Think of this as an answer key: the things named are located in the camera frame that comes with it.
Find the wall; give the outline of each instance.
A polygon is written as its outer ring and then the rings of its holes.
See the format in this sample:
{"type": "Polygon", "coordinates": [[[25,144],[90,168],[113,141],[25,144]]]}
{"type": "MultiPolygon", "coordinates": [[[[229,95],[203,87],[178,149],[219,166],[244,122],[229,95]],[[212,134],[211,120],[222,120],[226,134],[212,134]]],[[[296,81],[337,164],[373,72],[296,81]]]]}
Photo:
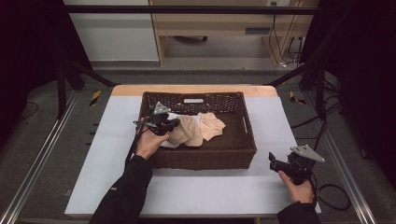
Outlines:
{"type": "MultiPolygon", "coordinates": [[[[147,0],[64,0],[66,5],[147,6],[147,0]]],[[[70,14],[90,61],[159,61],[149,14],[70,14]]]]}

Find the wooden table edge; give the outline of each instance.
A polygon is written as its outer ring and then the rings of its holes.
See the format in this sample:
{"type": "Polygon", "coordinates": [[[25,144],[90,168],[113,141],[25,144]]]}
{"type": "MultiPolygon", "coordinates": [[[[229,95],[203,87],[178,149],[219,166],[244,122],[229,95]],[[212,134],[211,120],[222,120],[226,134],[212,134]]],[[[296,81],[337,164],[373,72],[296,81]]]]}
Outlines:
{"type": "Polygon", "coordinates": [[[175,93],[241,91],[245,96],[277,96],[274,87],[255,85],[119,85],[113,89],[111,96],[138,96],[145,91],[175,93]]]}

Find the table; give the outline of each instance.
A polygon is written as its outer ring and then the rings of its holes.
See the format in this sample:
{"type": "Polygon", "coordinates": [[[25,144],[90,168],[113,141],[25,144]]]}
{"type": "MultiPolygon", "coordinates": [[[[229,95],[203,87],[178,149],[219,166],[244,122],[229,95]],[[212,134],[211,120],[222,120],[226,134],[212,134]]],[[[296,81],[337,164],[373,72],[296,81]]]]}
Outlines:
{"type": "Polygon", "coordinates": [[[258,151],[246,170],[155,169],[141,217],[268,217],[290,204],[282,181],[269,169],[269,151],[285,161],[289,148],[296,146],[273,87],[121,85],[114,88],[107,103],[67,215],[89,217],[121,176],[144,91],[242,91],[258,151]]]}

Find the black sleeve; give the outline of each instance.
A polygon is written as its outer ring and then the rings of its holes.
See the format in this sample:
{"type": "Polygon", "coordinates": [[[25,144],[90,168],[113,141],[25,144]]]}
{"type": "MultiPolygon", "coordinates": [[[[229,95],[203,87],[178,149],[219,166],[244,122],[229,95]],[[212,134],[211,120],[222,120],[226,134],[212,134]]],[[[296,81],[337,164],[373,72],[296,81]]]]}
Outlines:
{"type": "Polygon", "coordinates": [[[151,178],[149,163],[134,156],[99,203],[90,223],[137,223],[151,178]]]}
{"type": "Polygon", "coordinates": [[[320,220],[312,203],[294,203],[277,214],[279,224],[319,224],[320,220]]]}

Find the aluminum rail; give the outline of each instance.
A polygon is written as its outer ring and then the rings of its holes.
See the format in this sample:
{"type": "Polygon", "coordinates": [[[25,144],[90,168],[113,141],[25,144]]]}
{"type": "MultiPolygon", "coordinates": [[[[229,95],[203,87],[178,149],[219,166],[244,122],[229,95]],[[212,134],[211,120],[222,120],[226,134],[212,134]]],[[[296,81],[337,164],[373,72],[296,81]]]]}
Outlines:
{"type": "Polygon", "coordinates": [[[201,7],[201,6],[76,6],[40,7],[42,10],[68,13],[116,14],[262,14],[262,15],[318,15],[341,13],[340,8],[327,7],[201,7]]]}
{"type": "Polygon", "coordinates": [[[7,207],[6,211],[0,217],[1,224],[13,224],[17,220],[17,217],[20,211],[23,208],[24,203],[26,202],[27,198],[29,197],[30,192],[32,191],[35,182],[37,181],[40,173],[46,164],[48,157],[58,140],[64,125],[66,124],[78,98],[79,91],[72,91],[72,94],[69,97],[68,107],[64,115],[57,119],[55,124],[52,127],[49,136],[47,137],[44,145],[40,149],[37,157],[33,165],[31,166],[28,174],[24,178],[20,188],[18,189],[17,193],[15,194],[14,198],[12,199],[11,203],[7,207]]]}
{"type": "MultiPolygon", "coordinates": [[[[309,93],[304,91],[304,98],[306,99],[309,107],[311,108],[313,115],[315,116],[317,113],[315,110],[315,106],[314,106],[315,101],[313,97],[309,93]]],[[[321,128],[321,124],[318,119],[317,119],[317,124],[319,128],[321,128]]],[[[324,143],[327,149],[329,149],[330,155],[332,157],[332,161],[334,162],[334,166],[338,174],[340,175],[341,181],[344,184],[346,192],[350,198],[350,201],[353,204],[353,207],[355,208],[359,220],[361,221],[362,224],[375,224],[376,223],[375,217],[369,205],[367,204],[366,200],[364,199],[364,196],[361,193],[361,189],[359,188],[359,185],[356,183],[353,174],[350,173],[349,169],[347,168],[347,164],[345,163],[337,145],[334,143],[334,140],[332,139],[332,135],[328,130],[326,130],[323,134],[323,137],[324,137],[323,139],[324,143]]]]}

